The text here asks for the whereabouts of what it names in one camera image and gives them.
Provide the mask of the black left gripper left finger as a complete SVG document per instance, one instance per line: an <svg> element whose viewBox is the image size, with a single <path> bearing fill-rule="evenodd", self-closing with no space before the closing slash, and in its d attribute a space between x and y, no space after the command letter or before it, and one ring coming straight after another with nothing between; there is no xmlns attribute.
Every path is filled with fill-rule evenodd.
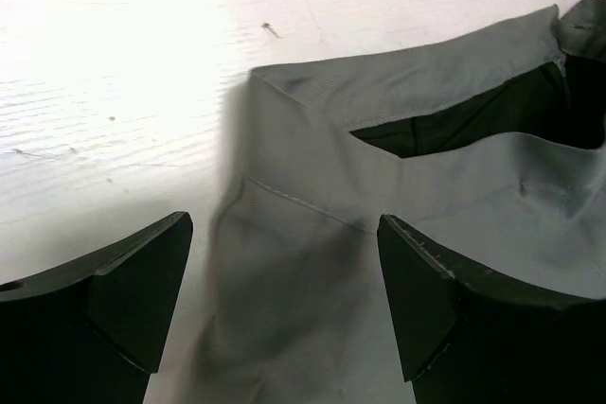
<svg viewBox="0 0 606 404"><path fill-rule="evenodd" d="M4 403L140 403L159 370L193 223L174 212L1 287Z"/></svg>

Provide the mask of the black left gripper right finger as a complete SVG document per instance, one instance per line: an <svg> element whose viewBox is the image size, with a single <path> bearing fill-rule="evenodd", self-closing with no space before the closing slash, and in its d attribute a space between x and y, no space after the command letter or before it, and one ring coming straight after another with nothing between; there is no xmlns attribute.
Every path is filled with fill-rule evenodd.
<svg viewBox="0 0 606 404"><path fill-rule="evenodd" d="M605 304L544 289L391 216L379 257L401 370L419 403L601 403Z"/></svg>

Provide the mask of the grey pleated skirt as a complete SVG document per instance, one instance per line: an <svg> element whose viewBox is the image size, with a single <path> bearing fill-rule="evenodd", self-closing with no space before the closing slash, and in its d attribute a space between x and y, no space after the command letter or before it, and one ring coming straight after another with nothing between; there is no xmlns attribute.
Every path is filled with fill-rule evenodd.
<svg viewBox="0 0 606 404"><path fill-rule="evenodd" d="M419 403L381 217L605 304L605 1L253 69L184 403Z"/></svg>

